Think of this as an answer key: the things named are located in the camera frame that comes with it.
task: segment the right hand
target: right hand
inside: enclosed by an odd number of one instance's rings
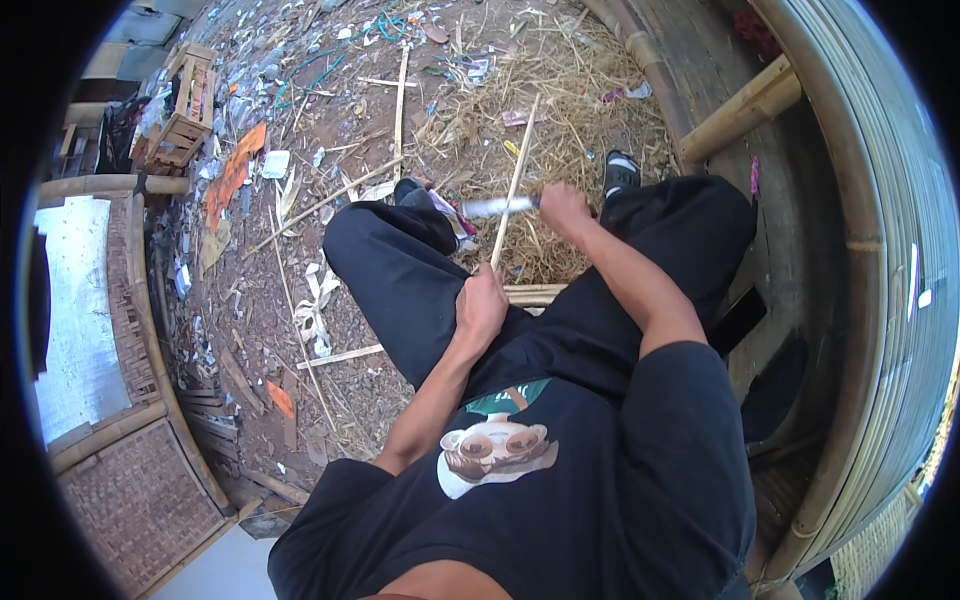
[[[483,263],[457,295],[457,328],[451,344],[479,358],[500,333],[509,305],[500,275],[490,263]]]
[[[592,222],[587,195],[569,183],[551,183],[540,196],[540,219],[567,242]]]

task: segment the person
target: person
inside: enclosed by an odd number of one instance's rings
[[[326,467],[270,554],[277,598],[749,597],[753,489],[704,331],[756,213],[717,177],[606,166],[599,221],[543,188],[540,218],[593,266],[537,317],[447,257],[414,181],[329,224],[331,268],[417,391],[372,464]]]

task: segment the black pants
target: black pants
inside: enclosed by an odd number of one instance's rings
[[[621,191],[600,223],[657,263],[709,329],[747,246],[756,213],[717,177],[686,177]],[[456,239],[432,208],[350,204],[330,222],[324,251],[404,377],[419,388],[456,326],[469,274],[446,256]],[[596,269],[573,281],[538,317],[511,306],[500,335],[474,366],[463,403],[556,376],[619,403],[641,334]]]

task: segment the orange paper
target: orange paper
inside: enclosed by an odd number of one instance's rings
[[[220,211],[229,206],[230,196],[234,190],[243,185],[247,178],[247,163],[250,156],[263,148],[263,140],[267,135],[267,122],[260,121],[253,129],[247,132],[233,150],[224,172],[213,180],[206,192],[206,218],[210,223],[210,230],[217,232],[220,223]]]
[[[290,399],[289,394],[279,389],[269,379],[267,380],[267,393],[270,394],[270,398],[273,399],[274,404],[280,407],[280,410],[283,411],[283,414],[286,415],[287,418],[294,418],[294,403]]]

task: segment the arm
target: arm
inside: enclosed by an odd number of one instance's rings
[[[587,255],[643,332],[640,358],[674,342],[707,342],[693,304],[673,279],[591,219],[583,192],[565,183],[545,186],[540,217]]]
[[[457,409],[470,369],[500,333],[507,316],[507,295],[489,264],[480,266],[457,295],[457,328],[444,355],[427,375],[414,399],[390,428],[383,452],[373,464],[399,475],[430,451]]]

